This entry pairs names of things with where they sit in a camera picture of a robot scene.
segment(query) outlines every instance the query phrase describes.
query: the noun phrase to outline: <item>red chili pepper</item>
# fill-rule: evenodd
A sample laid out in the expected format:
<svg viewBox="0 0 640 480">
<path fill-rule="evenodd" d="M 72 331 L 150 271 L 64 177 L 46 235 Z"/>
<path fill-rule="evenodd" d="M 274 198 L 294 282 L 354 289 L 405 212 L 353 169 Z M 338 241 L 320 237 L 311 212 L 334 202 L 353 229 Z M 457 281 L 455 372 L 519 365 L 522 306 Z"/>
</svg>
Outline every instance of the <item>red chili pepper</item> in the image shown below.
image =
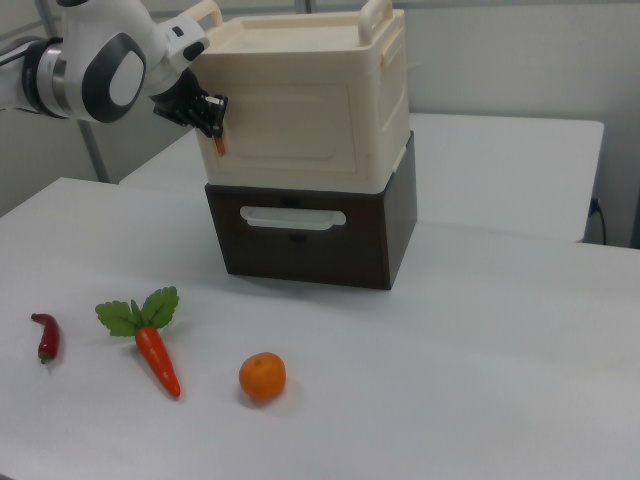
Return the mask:
<svg viewBox="0 0 640 480">
<path fill-rule="evenodd" d="M 31 320 L 44 325 L 42 340 L 38 346 L 38 358 L 44 364 L 53 360 L 58 355 L 58 345 L 60 344 L 60 328 L 58 322 L 51 315 L 46 313 L 34 313 Z"/>
</svg>

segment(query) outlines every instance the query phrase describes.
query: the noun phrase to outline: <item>toy vegetable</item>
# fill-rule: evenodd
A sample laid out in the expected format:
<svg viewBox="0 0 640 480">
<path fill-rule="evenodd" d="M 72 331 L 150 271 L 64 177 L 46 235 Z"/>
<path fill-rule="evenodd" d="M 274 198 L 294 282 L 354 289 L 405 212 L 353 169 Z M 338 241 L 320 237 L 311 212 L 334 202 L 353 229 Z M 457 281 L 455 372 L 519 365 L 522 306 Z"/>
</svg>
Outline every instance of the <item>toy vegetable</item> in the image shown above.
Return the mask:
<svg viewBox="0 0 640 480">
<path fill-rule="evenodd" d="M 31 320 L 44 326 L 42 339 L 38 345 L 38 358 L 42 364 L 45 364 L 58 355 L 60 328 L 56 319 L 46 313 L 34 313 L 31 315 Z"/>
<path fill-rule="evenodd" d="M 178 306 L 175 287 L 156 290 L 145 300 L 142 310 L 134 300 L 107 302 L 96 307 L 98 320 L 114 337 L 134 337 L 138 350 L 164 388 L 175 398 L 180 396 L 180 383 L 158 329 L 167 325 Z"/>
</svg>

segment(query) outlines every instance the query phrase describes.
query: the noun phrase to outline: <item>box handle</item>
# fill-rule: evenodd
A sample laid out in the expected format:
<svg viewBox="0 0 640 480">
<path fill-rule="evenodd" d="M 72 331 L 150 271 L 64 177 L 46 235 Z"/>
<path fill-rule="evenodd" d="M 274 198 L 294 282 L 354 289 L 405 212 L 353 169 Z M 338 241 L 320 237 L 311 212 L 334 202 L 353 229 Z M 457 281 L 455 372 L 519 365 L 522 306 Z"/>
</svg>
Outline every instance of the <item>box handle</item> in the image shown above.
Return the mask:
<svg viewBox="0 0 640 480">
<path fill-rule="evenodd" d="M 220 27 L 224 23 L 222 20 L 222 12 L 220 7 L 213 0 L 203 0 L 202 2 L 194 5 L 190 9 L 186 10 L 185 15 L 193 18 L 196 22 L 202 20 L 207 15 L 211 15 L 214 27 Z"/>
<path fill-rule="evenodd" d="M 303 208 L 245 206 L 240 209 L 240 216 L 252 227 L 293 230 L 329 230 L 334 225 L 344 225 L 347 221 L 347 217 L 342 212 Z"/>
<path fill-rule="evenodd" d="M 358 20 L 358 35 L 360 46 L 366 47 L 373 42 L 373 32 L 383 21 L 393 18 L 391 0 L 369 0 L 362 10 Z"/>
</svg>

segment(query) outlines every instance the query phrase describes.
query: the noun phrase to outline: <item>toy carrot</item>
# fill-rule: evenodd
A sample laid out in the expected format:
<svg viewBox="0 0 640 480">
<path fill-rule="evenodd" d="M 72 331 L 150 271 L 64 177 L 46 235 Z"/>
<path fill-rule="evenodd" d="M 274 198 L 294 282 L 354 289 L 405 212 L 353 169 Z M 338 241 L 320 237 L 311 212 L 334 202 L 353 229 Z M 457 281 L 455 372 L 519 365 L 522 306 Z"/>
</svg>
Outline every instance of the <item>toy carrot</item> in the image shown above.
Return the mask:
<svg viewBox="0 0 640 480">
<path fill-rule="evenodd" d="M 134 300 L 131 300 L 131 307 L 117 301 L 96 307 L 98 320 L 112 336 L 135 337 L 138 350 L 154 375 L 175 398 L 180 396 L 180 383 L 158 329 L 171 321 L 179 300 L 176 288 L 166 287 L 149 295 L 142 310 Z"/>
</svg>

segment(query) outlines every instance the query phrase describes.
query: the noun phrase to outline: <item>drawer handle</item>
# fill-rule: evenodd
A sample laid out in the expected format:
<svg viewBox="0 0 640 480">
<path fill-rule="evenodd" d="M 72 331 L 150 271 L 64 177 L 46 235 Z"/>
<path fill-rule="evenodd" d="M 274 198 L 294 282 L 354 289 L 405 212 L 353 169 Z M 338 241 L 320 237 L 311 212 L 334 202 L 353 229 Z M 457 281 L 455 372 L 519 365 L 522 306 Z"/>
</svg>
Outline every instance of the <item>drawer handle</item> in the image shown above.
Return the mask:
<svg viewBox="0 0 640 480">
<path fill-rule="evenodd" d="M 347 221 L 342 212 L 302 208 L 242 207 L 240 216 L 252 227 L 293 230 L 329 230 L 334 225 L 344 225 Z"/>
</svg>

